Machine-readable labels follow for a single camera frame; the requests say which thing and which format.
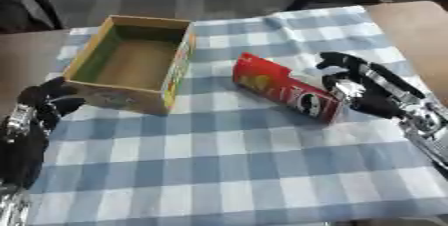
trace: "blue checkered tablecloth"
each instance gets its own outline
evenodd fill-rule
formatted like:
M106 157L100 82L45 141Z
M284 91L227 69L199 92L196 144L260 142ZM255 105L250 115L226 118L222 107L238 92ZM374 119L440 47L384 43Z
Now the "blue checkered tablecloth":
M73 29L58 75L96 28ZM385 64L430 93L362 7L195 23L168 117L84 106L52 135L33 225L259 225L448 212L448 184L396 122L316 124L231 81L242 52L318 75L317 53Z

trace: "mustache face logo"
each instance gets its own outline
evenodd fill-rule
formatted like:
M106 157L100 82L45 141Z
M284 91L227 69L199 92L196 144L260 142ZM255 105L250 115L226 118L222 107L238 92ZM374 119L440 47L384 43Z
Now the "mustache face logo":
M317 117L321 111L320 99L313 93L303 94L297 99L297 108L305 114Z

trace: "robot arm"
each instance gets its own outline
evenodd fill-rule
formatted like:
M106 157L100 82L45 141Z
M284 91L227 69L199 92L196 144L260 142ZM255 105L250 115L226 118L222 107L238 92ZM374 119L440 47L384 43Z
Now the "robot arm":
M26 192L39 176L48 136L61 117L77 110L84 99L56 78L28 87L0 125L0 226L24 225L30 200Z
M353 110L399 120L399 127L438 167L448 170L448 111L388 70L348 54L322 53L318 69L346 71L323 77L325 88Z

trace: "black robotic glove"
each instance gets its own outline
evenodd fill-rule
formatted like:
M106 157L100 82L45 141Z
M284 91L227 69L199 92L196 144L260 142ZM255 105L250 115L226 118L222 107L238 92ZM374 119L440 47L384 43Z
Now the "black robotic glove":
M11 129L12 117L0 125L0 179L29 189L39 176L48 147L48 136L61 117L74 112L84 104L84 99L66 97L76 94L76 89L63 86L64 78L50 80L40 86L31 86L20 93L17 108L28 108L26 131Z
M425 98L422 92L383 65L369 63L361 58L337 52L325 52L321 53L320 56L323 61L316 66L318 69L331 66L347 69L347 71L323 77L322 82L327 90L333 90L336 84L344 79L364 87L365 90L350 101L350 108L353 110L388 119L403 116L404 111L401 110L399 103L394 100L396 98L394 94L384 87L386 85L382 86L375 82L374 78L381 79L380 82L388 82L388 85L393 85L394 89L399 90L399 92L410 93L417 99ZM369 73L365 72L366 69L371 73L373 72L375 76L367 76Z

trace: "printed label on box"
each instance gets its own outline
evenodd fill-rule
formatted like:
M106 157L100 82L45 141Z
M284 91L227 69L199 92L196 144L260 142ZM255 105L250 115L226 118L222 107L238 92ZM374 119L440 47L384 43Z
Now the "printed label on box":
M190 57L193 53L194 35L190 31L187 31L187 33L176 52L167 78L162 85L162 99L168 109L171 109L174 104L177 88L188 69Z

